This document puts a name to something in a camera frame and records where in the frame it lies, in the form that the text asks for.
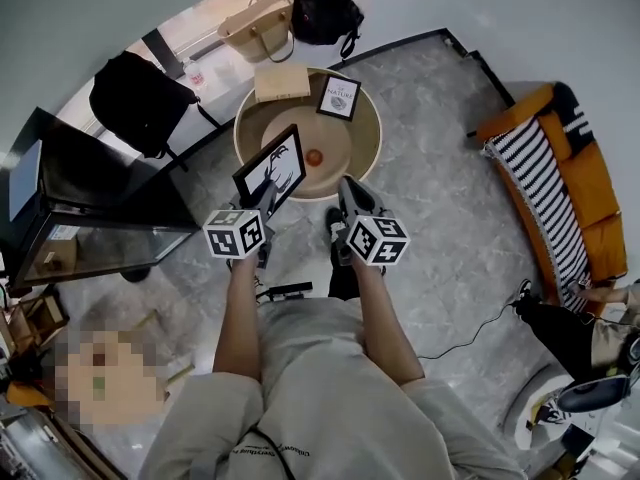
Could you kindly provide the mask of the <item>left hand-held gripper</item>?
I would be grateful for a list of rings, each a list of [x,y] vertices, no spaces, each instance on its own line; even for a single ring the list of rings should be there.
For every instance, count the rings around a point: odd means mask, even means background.
[[[259,201],[247,205],[236,193],[222,209],[214,210],[202,227],[214,258],[245,259],[256,253],[258,268],[265,269],[274,231],[267,225],[275,212],[278,186],[266,179],[259,187]]]

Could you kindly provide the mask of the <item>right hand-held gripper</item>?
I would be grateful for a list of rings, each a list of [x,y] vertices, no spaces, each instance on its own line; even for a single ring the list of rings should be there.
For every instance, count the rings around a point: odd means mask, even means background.
[[[372,216],[385,213],[379,195],[352,176],[344,175],[339,182],[339,206],[344,216],[356,217],[336,232],[338,264],[350,266],[356,257],[367,266],[397,265],[411,239],[399,219]]]

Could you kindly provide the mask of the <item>black-framed deer picture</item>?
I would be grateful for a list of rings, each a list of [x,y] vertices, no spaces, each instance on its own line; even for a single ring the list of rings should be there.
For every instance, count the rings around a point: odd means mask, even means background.
[[[306,178],[298,126],[289,125],[233,175],[242,202],[253,202],[269,181],[276,187],[276,212]]]

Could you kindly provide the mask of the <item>person's left forearm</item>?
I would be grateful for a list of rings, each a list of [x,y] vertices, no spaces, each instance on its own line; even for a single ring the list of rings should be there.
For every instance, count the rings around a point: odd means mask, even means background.
[[[226,305],[216,346],[214,373],[230,373],[261,380],[261,352],[254,277],[256,254],[234,260]]]

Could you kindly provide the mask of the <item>person's black white sneaker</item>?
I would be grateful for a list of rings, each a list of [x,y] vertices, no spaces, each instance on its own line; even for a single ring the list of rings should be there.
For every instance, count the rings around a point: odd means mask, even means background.
[[[329,244],[334,246],[340,238],[340,233],[347,228],[342,211],[338,207],[330,206],[325,212],[325,229]]]

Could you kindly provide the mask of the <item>round wooden tray table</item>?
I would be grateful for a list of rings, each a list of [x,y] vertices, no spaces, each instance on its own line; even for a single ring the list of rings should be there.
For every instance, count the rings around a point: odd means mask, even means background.
[[[306,168],[306,178],[293,191],[298,202],[328,200],[337,195],[339,179],[348,174],[366,178],[375,166],[382,145],[379,113],[365,90],[360,90],[351,122],[318,114],[325,78],[336,71],[308,69],[311,94],[278,101],[258,103],[254,91],[242,101],[233,128],[236,155],[244,164],[289,125],[298,126],[302,154],[318,149],[324,155],[318,167]]]

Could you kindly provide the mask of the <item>person's black trousers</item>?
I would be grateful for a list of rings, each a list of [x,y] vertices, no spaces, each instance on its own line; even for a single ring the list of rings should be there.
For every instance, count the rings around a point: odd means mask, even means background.
[[[331,245],[330,261],[332,272],[329,282],[328,297],[337,298],[343,301],[360,297],[358,280],[351,265],[343,266],[339,262],[338,248]]]

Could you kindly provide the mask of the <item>black waist-worn device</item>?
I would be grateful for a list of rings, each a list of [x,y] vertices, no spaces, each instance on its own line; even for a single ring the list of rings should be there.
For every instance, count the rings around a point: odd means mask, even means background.
[[[256,300],[267,298],[270,302],[276,300],[296,300],[303,299],[306,294],[313,291],[313,283],[310,281],[293,283],[271,287],[265,291],[262,291],[256,295]]]

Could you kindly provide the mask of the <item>black backpack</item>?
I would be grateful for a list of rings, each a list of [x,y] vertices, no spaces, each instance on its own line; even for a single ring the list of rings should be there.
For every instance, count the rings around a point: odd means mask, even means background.
[[[363,21],[364,15],[354,0],[293,0],[291,26],[295,39],[324,46],[344,38],[342,61],[353,53]]]

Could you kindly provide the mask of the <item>person's grey sweatshirt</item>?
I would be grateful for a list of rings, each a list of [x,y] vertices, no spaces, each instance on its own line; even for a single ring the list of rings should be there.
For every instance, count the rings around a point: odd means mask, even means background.
[[[447,383],[398,385],[366,356],[356,302],[258,314],[261,378],[190,377],[140,480],[526,480]]]

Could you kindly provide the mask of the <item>black white patterned cushion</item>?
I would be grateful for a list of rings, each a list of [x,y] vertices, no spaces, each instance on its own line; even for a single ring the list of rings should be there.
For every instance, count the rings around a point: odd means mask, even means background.
[[[591,125],[572,89],[562,82],[553,86],[552,108],[559,117],[571,155],[577,156],[595,141]]]

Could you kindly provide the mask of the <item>white round stool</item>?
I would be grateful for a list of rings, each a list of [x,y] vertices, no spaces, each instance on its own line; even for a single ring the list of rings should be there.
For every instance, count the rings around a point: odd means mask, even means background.
[[[540,369],[516,395],[504,418],[502,428],[520,450],[534,450],[560,440],[572,427],[580,429],[594,438],[607,411],[619,403],[587,413],[567,413],[558,408],[557,397],[569,385],[615,375],[626,375],[630,380],[630,391],[640,382],[640,362],[630,370],[612,367],[588,379],[574,380],[558,365],[547,365]]]

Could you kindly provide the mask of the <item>orange bag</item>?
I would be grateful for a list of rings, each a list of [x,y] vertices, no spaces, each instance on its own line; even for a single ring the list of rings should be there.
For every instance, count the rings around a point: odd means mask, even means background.
[[[6,392],[7,401],[24,408],[45,408],[53,410],[55,402],[45,393],[39,384],[11,381]]]

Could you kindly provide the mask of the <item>dark blue slipper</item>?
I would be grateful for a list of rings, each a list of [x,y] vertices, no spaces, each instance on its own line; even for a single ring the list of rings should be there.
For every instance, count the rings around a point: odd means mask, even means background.
[[[626,375],[575,382],[558,395],[557,405],[571,414],[598,411],[619,403],[629,391],[630,380]]]

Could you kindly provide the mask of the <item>black framed nature picture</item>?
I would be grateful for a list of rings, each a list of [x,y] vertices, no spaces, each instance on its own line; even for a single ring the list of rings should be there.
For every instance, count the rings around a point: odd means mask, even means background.
[[[329,74],[325,78],[316,112],[351,122],[360,90],[359,81]]]

